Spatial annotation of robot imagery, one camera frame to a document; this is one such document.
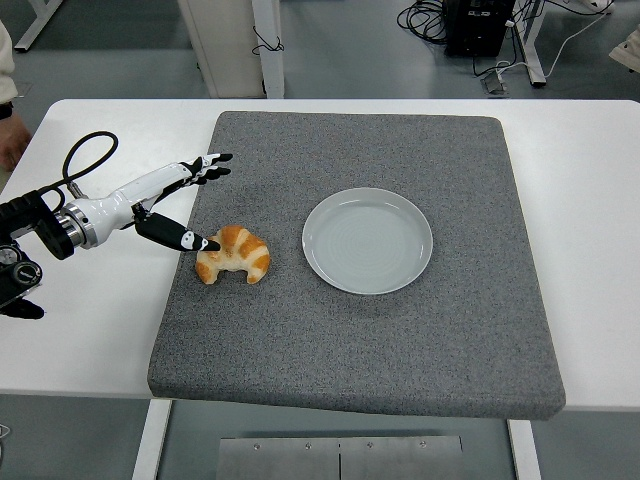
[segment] table leg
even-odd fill
[[[56,13],[62,0],[49,0],[48,3],[45,2],[45,0],[29,0],[29,3],[36,12],[36,19],[13,47],[20,52],[29,50],[33,41],[40,34],[47,22],[49,22],[53,14]]]
[[[252,0],[253,17],[260,37],[270,46],[276,47],[282,39],[280,32],[280,0]],[[258,37],[258,45],[263,40]],[[282,51],[259,48],[262,77],[267,98],[284,98],[284,66]]]
[[[540,64],[535,46],[535,41],[538,38],[546,14],[544,2],[535,0],[531,13],[529,14],[529,20],[520,18],[516,21],[515,26],[516,32],[518,33],[518,40],[522,47],[522,56],[529,71],[529,80],[534,87],[542,87],[547,84],[547,79],[542,72],[542,65]]]
[[[507,420],[511,452],[518,480],[541,480],[538,454],[528,420]]]
[[[153,399],[149,402],[138,457],[133,469],[133,480],[156,479],[172,404],[173,400],[164,399]]]

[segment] croissant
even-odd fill
[[[219,252],[198,252],[196,273],[207,285],[222,270],[247,272],[247,283],[257,283],[267,273],[271,257],[267,244],[240,225],[227,225],[209,237],[220,244]]]

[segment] white plate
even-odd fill
[[[426,268],[429,222],[413,203],[378,188],[354,188],[320,202],[302,231],[311,268],[329,284],[361,295],[398,290]]]

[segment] gray floor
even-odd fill
[[[282,0],[286,97],[485,98],[470,59],[446,57],[442,47],[426,45],[397,27],[396,15],[410,3]],[[580,7],[576,0],[569,6]],[[567,44],[546,87],[531,88],[524,67],[505,72],[511,98],[640,101],[640,74],[629,73],[608,57],[640,24],[640,3],[618,0],[616,6],[613,15]],[[564,39],[592,21],[547,8],[536,44],[545,71]],[[34,14],[27,1],[0,0],[0,18],[15,41]],[[507,40],[499,59],[511,60],[512,55]],[[64,98],[208,98],[173,0],[66,0],[32,49],[14,58],[14,79],[27,91],[15,104],[32,131],[47,109]],[[492,62],[479,60],[478,69]],[[2,395],[0,423],[13,431],[4,440],[0,478],[128,478],[146,405],[136,400]],[[488,463],[484,465],[504,458],[504,463],[493,467],[497,468],[493,478],[511,475],[506,431],[499,422],[436,419],[429,426],[356,416],[350,426],[338,427],[331,423],[335,418],[329,417],[304,414],[303,429],[316,434],[325,427],[373,434],[470,431],[473,425],[490,425],[487,437],[473,441],[482,445],[486,440]],[[198,423],[202,418],[207,419],[205,424]],[[543,478],[637,478],[639,418],[636,414],[562,413],[550,422],[534,423]],[[179,472],[190,471],[200,458],[214,454],[211,449],[223,434],[266,434],[274,425],[281,425],[279,431],[291,431],[285,426],[290,420],[290,412],[181,403],[171,424],[163,478],[180,478]],[[211,459],[201,465],[210,469]]]

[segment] black equipment box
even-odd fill
[[[497,57],[515,0],[443,0],[446,54]]]

